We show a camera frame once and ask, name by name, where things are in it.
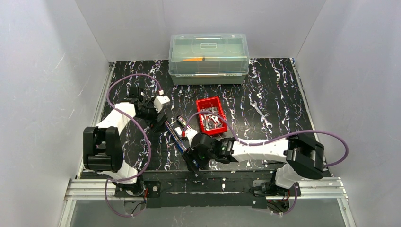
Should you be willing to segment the red plastic bin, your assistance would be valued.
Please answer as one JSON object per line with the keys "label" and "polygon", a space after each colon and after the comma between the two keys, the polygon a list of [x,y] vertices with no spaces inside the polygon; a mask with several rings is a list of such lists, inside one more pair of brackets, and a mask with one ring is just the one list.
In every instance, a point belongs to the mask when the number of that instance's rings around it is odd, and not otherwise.
{"label": "red plastic bin", "polygon": [[227,119],[219,97],[196,100],[201,131],[209,136],[217,136],[227,132],[227,124],[217,115]]}

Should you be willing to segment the blue stapler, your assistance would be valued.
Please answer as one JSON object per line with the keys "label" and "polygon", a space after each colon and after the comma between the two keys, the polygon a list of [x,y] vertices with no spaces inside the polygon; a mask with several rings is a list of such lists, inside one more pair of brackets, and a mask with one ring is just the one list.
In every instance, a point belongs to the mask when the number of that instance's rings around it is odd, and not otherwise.
{"label": "blue stapler", "polygon": [[193,159],[190,158],[189,153],[187,152],[187,146],[185,145],[184,141],[179,137],[178,133],[172,127],[169,121],[165,122],[166,130],[172,135],[174,141],[176,142],[177,148],[180,151],[183,159],[186,162],[187,168],[190,171],[196,172],[199,170],[198,163]]}

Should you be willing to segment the black silver stapler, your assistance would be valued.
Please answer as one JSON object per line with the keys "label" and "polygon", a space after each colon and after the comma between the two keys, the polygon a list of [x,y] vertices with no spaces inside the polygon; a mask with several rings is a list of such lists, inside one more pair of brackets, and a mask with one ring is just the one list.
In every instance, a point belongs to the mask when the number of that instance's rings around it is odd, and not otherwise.
{"label": "black silver stapler", "polygon": [[181,127],[185,127],[187,125],[187,121],[181,116],[177,116],[177,122]]}

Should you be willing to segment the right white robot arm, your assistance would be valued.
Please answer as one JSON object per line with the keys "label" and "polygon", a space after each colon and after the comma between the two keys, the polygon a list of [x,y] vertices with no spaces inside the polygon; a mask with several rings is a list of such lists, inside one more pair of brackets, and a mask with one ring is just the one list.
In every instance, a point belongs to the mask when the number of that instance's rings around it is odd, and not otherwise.
{"label": "right white robot arm", "polygon": [[289,189],[301,179],[323,178],[323,144],[306,134],[291,135],[278,140],[216,139],[204,133],[191,134],[189,147],[183,153],[188,169],[198,172],[209,161],[223,164],[250,160],[283,163],[274,171],[272,183]]}

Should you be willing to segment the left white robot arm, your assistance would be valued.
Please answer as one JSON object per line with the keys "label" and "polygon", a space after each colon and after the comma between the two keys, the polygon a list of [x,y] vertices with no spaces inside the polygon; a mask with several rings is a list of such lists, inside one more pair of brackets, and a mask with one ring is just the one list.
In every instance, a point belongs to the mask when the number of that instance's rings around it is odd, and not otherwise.
{"label": "left white robot arm", "polygon": [[167,117],[162,111],[169,103],[169,97],[162,91],[147,99],[142,88],[133,88],[100,123],[84,129],[85,169],[105,174],[115,183],[135,184],[139,173],[124,161],[120,134],[135,118],[143,119],[154,132],[163,132]]}

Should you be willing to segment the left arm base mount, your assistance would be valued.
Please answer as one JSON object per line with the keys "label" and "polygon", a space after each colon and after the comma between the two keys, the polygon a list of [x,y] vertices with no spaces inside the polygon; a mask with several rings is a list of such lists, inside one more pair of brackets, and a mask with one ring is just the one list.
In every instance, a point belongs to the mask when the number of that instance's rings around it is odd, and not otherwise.
{"label": "left arm base mount", "polygon": [[161,194],[160,181],[144,181],[138,180],[135,184],[113,183],[115,188],[115,197],[145,197],[157,198]]}

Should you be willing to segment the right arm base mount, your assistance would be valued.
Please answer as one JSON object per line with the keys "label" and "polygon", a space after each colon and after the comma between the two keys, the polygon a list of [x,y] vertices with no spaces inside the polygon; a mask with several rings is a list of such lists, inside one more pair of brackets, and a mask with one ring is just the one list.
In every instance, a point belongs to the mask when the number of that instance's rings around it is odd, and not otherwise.
{"label": "right arm base mount", "polygon": [[279,187],[275,184],[273,179],[267,180],[254,180],[251,188],[248,190],[250,194],[255,197],[278,197],[278,200],[286,201],[290,196],[301,195],[299,183],[293,184],[290,189]]}

